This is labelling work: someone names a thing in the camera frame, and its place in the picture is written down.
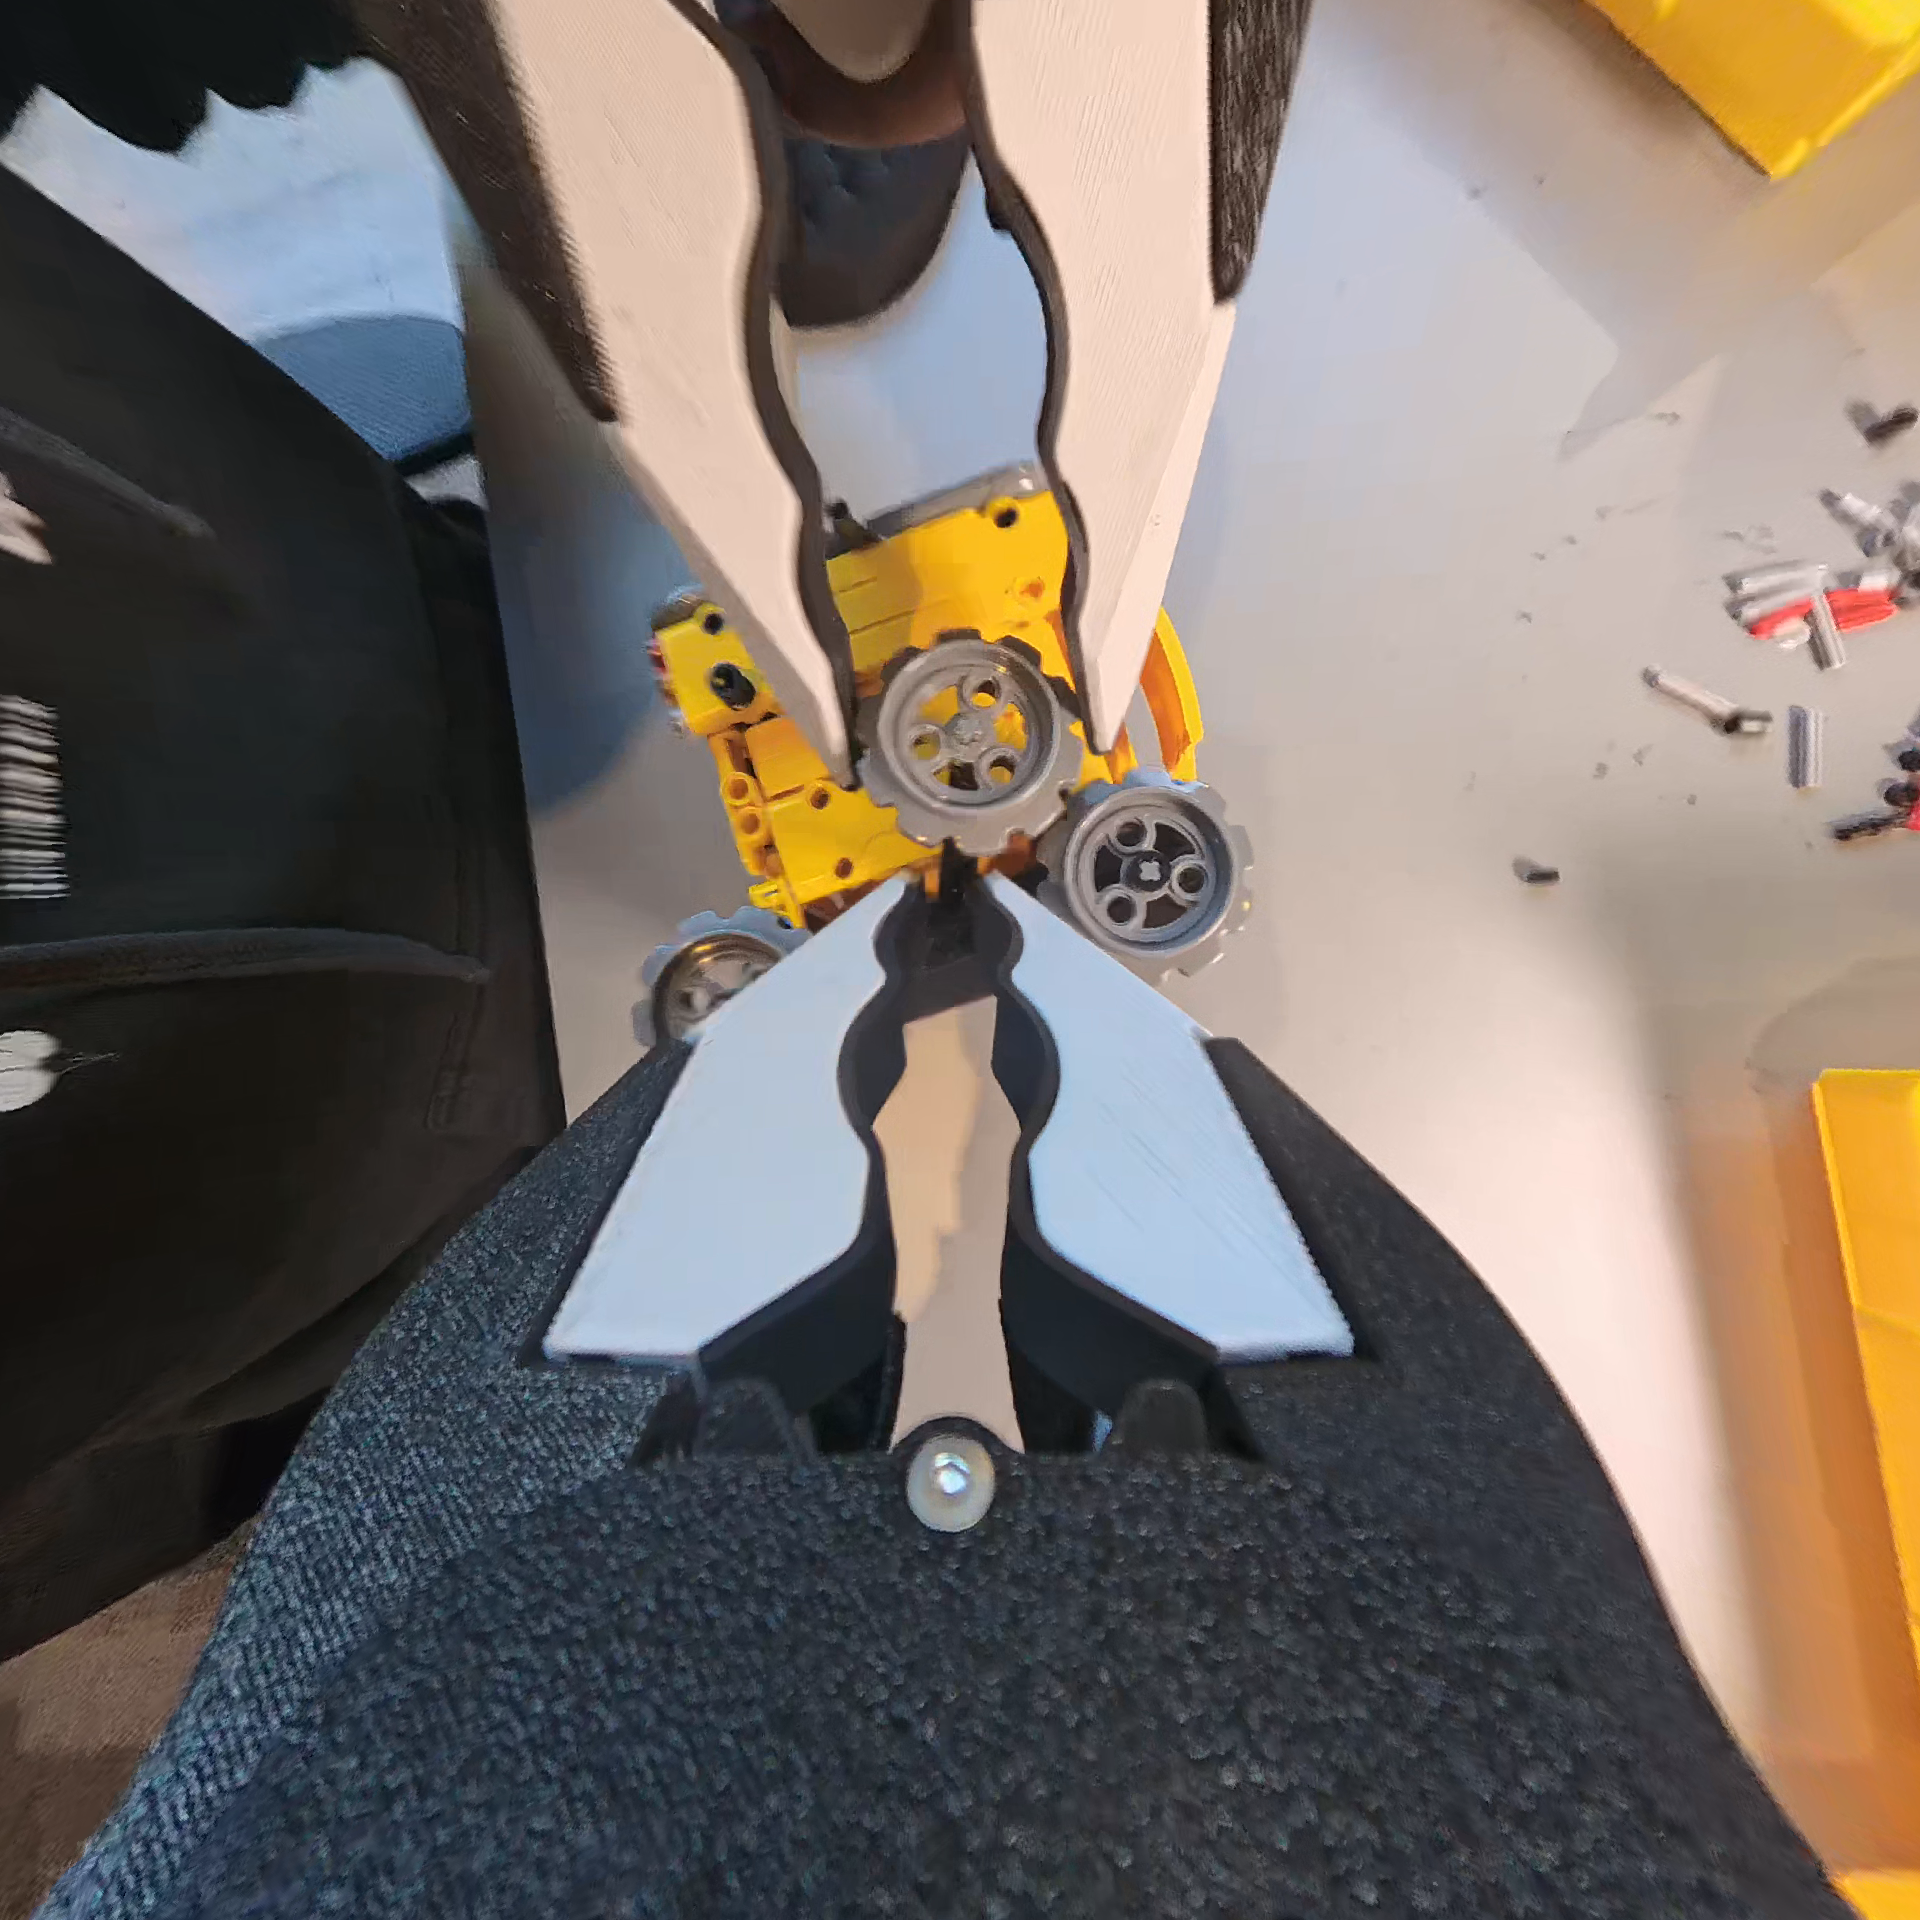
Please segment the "pale grey desk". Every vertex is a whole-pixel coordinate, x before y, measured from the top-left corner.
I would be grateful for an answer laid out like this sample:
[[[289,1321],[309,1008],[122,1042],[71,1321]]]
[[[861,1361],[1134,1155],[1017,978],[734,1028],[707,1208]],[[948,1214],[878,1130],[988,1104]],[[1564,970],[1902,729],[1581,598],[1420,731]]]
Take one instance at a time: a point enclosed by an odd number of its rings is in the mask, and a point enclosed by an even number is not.
[[[1916,88],[1765,182],[1590,8],[1314,5],[1165,589],[1254,916],[1167,987],[1501,1299],[1775,1795],[1890,1869],[1916,1676],[1810,1089],[1916,1068],[1916,836],[1829,835],[1916,612],[1818,673],[1723,605],[1916,478],[1855,400],[1916,400]]]

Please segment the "pile of small brick parts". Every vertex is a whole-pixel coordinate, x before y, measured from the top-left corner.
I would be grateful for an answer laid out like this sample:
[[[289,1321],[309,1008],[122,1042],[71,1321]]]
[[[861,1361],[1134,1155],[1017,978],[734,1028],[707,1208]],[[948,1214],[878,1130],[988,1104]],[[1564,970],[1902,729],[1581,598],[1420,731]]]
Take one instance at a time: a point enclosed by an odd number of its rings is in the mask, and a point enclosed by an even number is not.
[[[1906,400],[1876,410],[1863,400],[1846,411],[1868,450],[1911,444],[1916,452],[1917,406]],[[1845,665],[1845,642],[1887,624],[1917,605],[1917,483],[1902,483],[1886,499],[1821,489],[1818,502],[1850,537],[1859,566],[1829,562],[1774,562],[1723,577],[1725,610],[1751,637],[1783,651],[1806,651],[1818,673]],[[1788,785],[1795,794],[1819,786],[1823,721],[1795,707],[1788,713]],[[1829,827],[1831,841],[1855,845],[1893,835],[1917,835],[1917,736],[1916,721],[1887,750],[1893,772],[1866,811]]]

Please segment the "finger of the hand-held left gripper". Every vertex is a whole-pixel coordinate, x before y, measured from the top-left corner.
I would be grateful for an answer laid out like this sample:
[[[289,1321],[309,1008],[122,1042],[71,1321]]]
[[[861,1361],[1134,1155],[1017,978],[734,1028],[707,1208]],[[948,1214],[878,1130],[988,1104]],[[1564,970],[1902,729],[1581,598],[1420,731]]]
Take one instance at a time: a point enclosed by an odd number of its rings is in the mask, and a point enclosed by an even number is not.
[[[826,493],[787,403],[772,92],[708,5],[491,8],[627,466],[842,786],[851,637]]]
[[[1041,457],[1089,745],[1126,717],[1235,308],[1212,272],[1209,8],[964,8],[967,121],[1041,291]]]

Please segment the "large yellow storage bin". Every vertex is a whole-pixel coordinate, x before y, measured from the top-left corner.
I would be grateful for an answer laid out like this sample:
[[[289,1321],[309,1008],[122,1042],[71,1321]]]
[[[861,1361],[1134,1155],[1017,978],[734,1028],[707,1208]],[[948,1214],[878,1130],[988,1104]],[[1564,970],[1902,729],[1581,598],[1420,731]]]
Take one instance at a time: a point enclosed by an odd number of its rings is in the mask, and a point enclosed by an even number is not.
[[[1917,68],[1916,2],[1596,2],[1770,180],[1902,90]]]

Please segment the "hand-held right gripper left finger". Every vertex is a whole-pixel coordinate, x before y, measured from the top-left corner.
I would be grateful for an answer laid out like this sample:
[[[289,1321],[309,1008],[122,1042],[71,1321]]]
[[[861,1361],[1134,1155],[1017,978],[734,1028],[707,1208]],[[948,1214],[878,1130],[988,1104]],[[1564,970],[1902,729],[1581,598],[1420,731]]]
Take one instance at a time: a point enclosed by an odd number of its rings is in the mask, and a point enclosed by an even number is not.
[[[905,1366],[875,1123],[905,1074],[917,884],[886,881],[676,1050],[539,1361],[764,1386],[826,1454],[893,1438]]]

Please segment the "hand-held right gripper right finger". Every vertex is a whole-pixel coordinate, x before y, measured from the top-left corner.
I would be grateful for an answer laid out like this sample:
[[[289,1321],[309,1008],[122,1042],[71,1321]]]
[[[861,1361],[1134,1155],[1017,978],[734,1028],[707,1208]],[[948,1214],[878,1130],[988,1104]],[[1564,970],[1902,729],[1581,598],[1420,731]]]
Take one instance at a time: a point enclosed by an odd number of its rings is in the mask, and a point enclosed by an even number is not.
[[[1095,1451],[1134,1389],[1174,1386],[1202,1448],[1254,1454],[1229,1376],[1351,1361],[1354,1329],[1209,1030],[998,875],[980,970],[1017,1118],[998,1325],[1027,1451]]]

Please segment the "person's left hand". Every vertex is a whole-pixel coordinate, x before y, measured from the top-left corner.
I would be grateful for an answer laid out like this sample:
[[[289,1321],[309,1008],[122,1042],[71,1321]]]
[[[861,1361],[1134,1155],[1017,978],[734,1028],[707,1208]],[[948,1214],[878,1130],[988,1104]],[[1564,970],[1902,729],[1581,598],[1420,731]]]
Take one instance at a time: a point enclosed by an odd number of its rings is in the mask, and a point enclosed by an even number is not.
[[[718,2],[785,120],[837,147],[897,149],[964,125],[953,2]]]

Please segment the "yellow brick toy truck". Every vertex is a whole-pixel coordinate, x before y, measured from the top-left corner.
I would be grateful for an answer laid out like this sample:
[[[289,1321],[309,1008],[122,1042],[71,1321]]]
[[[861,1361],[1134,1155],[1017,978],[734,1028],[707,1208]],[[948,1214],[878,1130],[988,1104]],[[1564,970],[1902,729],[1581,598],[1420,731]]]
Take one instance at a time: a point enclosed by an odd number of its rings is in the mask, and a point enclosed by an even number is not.
[[[833,509],[828,581],[849,626],[855,707],[909,649],[974,632],[1012,635],[1042,657],[1073,709],[1060,618],[1065,518],[1035,466],[989,470],[897,512],[857,521]],[[909,881],[940,851],[901,835],[861,782],[834,785],[721,605],[682,592],[654,618],[650,661],[673,726],[698,738],[716,776],[748,904],[685,918],[641,973],[633,1008],[644,1050],[689,1041],[810,936],[886,881]],[[1178,632],[1158,612],[1138,689],[1158,745],[1142,763],[1126,731],[1089,745],[1062,817],[1035,841],[979,859],[1041,899],[1069,928],[1150,986],[1218,960],[1253,908],[1253,851],[1222,800],[1197,779],[1202,709]]]

